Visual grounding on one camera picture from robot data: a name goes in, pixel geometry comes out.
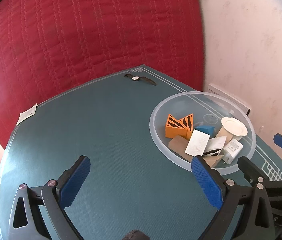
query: transparent plastic bowl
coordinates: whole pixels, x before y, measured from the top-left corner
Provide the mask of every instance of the transparent plastic bowl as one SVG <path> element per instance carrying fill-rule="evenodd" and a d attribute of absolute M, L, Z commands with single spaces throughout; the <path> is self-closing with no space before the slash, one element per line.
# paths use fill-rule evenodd
<path fill-rule="evenodd" d="M 251 159 L 256 149 L 256 134 L 251 121 L 246 114 L 233 102 L 226 98 L 206 92 L 184 92 L 164 99 L 153 110 L 150 117 L 150 133 L 159 150 L 176 165 L 191 171 L 191 163 L 181 158 L 168 148 L 170 138 L 165 137 L 165 123 L 168 114 L 176 119 L 181 119 L 188 114 L 194 114 L 193 123 L 198 125 L 212 125 L 215 127 L 215 134 L 222 127 L 223 117 L 234 117 L 240 120 L 248 129 L 248 134 L 243 136 L 240 143 L 243 149 L 231 164 L 221 160 L 214 168 L 221 175 L 230 174 L 239 170 L 237 161 L 241 156 Z"/>

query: red bedspread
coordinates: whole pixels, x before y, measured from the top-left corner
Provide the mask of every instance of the red bedspread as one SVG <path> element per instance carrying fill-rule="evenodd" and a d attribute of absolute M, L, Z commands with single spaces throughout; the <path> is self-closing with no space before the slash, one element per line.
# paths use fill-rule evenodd
<path fill-rule="evenodd" d="M 202 89 L 198 0 L 3 0 L 1 145 L 35 103 L 141 64 Z"/>

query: piece of paper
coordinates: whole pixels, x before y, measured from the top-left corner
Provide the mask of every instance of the piece of paper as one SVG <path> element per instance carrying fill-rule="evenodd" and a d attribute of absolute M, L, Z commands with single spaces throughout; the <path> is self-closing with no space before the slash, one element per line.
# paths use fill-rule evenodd
<path fill-rule="evenodd" d="M 30 116 L 34 115 L 36 111 L 36 107 L 37 107 L 37 104 L 32 106 L 29 110 L 26 110 L 25 112 L 21 113 L 16 125 L 18 125 L 20 122 L 23 122 L 25 119 L 29 118 Z"/>
<path fill-rule="evenodd" d="M 210 135 L 193 130 L 188 146 L 185 149 L 185 153 L 192 156 L 202 156 L 203 152 L 208 144 Z"/>
<path fill-rule="evenodd" d="M 225 145 L 226 136 L 211 138 L 204 150 L 203 155 L 206 156 L 217 156 L 220 154 L 222 148 Z"/>

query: green table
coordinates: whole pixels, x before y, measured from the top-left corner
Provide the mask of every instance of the green table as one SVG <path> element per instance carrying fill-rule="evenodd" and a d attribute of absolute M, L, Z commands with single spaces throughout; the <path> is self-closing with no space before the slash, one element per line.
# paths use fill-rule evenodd
<path fill-rule="evenodd" d="M 158 85 L 133 82 L 146 76 Z M 0 167 L 0 239 L 7 239 L 12 202 L 21 183 L 29 187 L 57 179 L 80 155 L 91 172 L 66 212 L 87 239 L 121 239 L 139 229 L 151 239 L 197 239 L 216 208 L 191 172 L 169 161 L 149 132 L 153 109 L 190 87 L 145 65 L 105 76 L 41 103 L 15 127 Z M 282 179 L 282 160 L 259 137 L 252 161 Z M 225 176 L 247 185 L 242 172 Z M 58 239 L 44 208 L 53 239 Z M 238 208 L 225 239 L 240 215 Z"/>

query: beige block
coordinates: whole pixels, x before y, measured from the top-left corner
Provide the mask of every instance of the beige block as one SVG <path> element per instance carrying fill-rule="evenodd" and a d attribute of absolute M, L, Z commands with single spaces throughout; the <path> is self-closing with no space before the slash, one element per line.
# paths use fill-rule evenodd
<path fill-rule="evenodd" d="M 191 162 L 193 156 L 186 154 L 185 149 L 188 146 L 189 141 L 187 139 L 184 139 L 182 136 L 175 136 L 171 141 L 169 141 L 169 148 L 172 151 L 175 151 L 178 155 L 180 155 L 182 158 L 186 159 L 187 161 Z M 206 163 L 211 167 L 214 168 L 220 159 L 221 156 L 204 156 L 203 159 L 206 161 Z"/>
<path fill-rule="evenodd" d="M 233 137 L 233 134 L 228 132 L 223 126 L 222 128 L 220 129 L 220 131 L 218 132 L 217 136 L 216 137 L 221 137 L 221 136 L 226 136 L 226 140 L 225 140 L 225 144 L 228 144 L 231 140 L 232 140 L 232 137 Z"/>

